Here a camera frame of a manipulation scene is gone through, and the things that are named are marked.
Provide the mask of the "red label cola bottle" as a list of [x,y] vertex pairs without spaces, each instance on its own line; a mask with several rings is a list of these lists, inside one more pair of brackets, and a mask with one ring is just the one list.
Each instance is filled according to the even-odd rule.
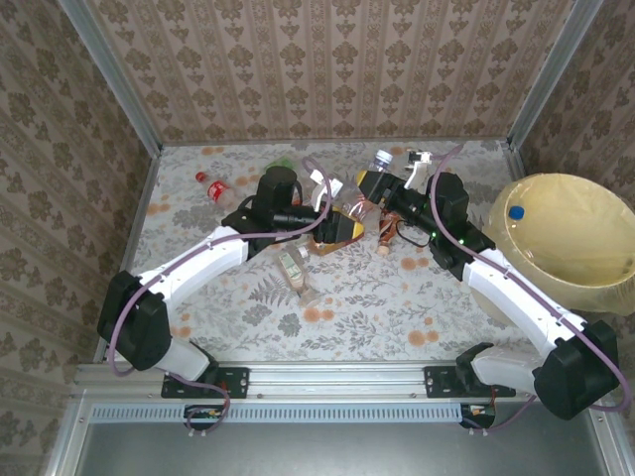
[[236,187],[229,185],[224,179],[207,172],[197,172],[195,180],[203,188],[206,196],[218,207],[223,209],[236,208],[246,195]]

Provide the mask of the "aluminium frame post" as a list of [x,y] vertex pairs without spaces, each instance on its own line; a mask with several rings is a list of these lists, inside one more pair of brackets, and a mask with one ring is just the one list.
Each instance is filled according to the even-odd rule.
[[523,106],[508,134],[508,144],[518,152],[538,120],[549,97],[570,64],[604,0],[575,0]]
[[145,111],[139,94],[135,91],[123,67],[109,45],[105,30],[98,25],[86,0],[59,0],[88,53],[99,68],[117,102],[133,126],[139,140],[152,159],[162,152],[162,140]]

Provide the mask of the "yellow round plastic bin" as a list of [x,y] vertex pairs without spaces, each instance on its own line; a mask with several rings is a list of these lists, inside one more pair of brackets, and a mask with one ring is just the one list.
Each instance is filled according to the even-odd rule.
[[[534,261],[510,238],[512,205],[534,210],[542,224]],[[520,274],[564,307],[635,313],[635,212],[603,186],[566,174],[520,179],[499,193],[482,230]]]

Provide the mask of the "brown swirl label bottle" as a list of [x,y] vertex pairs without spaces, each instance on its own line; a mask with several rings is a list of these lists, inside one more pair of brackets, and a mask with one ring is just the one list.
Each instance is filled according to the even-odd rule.
[[379,218],[379,235],[377,254],[387,256],[390,253],[391,241],[397,235],[397,225],[401,217],[392,211],[382,210]]

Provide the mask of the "clear water bottle pale cap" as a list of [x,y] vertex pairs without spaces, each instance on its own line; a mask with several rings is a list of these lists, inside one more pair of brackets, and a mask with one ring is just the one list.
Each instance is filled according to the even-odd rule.
[[[368,170],[372,172],[386,173],[390,170],[390,166],[393,160],[393,156],[383,150],[379,150],[376,152],[373,160],[369,163]],[[356,177],[352,176],[342,188],[341,192],[338,195],[339,206],[342,210],[343,199],[348,195],[355,192],[361,192],[356,183]]]

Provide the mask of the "floral patterned table cover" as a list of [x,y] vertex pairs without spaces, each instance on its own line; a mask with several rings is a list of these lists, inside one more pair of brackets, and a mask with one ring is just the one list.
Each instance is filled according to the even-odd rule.
[[[168,262],[220,223],[224,211],[196,182],[199,172],[247,197],[269,165],[288,161],[310,190],[304,158],[350,179],[380,150],[393,155],[392,171],[402,175],[408,145],[399,142],[168,148],[132,270],[141,274]],[[186,299],[170,315],[172,333],[221,361],[451,360],[480,342],[532,350],[518,328],[487,315],[470,288],[435,263],[423,233],[402,226],[388,255],[380,256],[377,215],[370,214],[365,226],[358,242],[308,258],[315,305],[301,306],[276,265],[281,247],[274,245]]]

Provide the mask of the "red gold label tea bottle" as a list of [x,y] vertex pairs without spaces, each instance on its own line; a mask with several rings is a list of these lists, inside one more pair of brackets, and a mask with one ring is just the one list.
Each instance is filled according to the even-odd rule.
[[358,240],[359,238],[355,238],[337,243],[323,243],[318,242],[313,234],[307,234],[303,235],[300,239],[295,241],[293,243],[293,246],[299,252],[300,256],[303,259],[306,259],[308,256],[326,256],[348,245],[351,245]]

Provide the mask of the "dark label blue cap bottle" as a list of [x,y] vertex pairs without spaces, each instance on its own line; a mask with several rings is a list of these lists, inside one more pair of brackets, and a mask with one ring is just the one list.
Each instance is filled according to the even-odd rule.
[[530,261],[534,261],[540,248],[542,224],[536,212],[521,205],[508,210],[510,238],[516,248]]

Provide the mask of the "grey metal panel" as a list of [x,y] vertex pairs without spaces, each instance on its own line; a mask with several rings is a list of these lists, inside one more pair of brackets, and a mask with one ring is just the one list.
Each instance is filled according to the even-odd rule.
[[45,476],[635,476],[616,416],[569,422],[502,404],[495,431],[456,423],[227,422],[193,435],[180,422],[131,420],[82,401],[64,418]]

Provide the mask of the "aluminium mounting rail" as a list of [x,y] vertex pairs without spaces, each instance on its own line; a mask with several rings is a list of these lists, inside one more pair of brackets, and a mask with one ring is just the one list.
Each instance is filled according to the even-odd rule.
[[[407,401],[426,397],[425,369],[449,361],[397,362],[226,362],[249,369],[249,401]],[[117,377],[105,364],[81,365],[72,391],[111,400],[160,397],[164,373],[152,369]]]

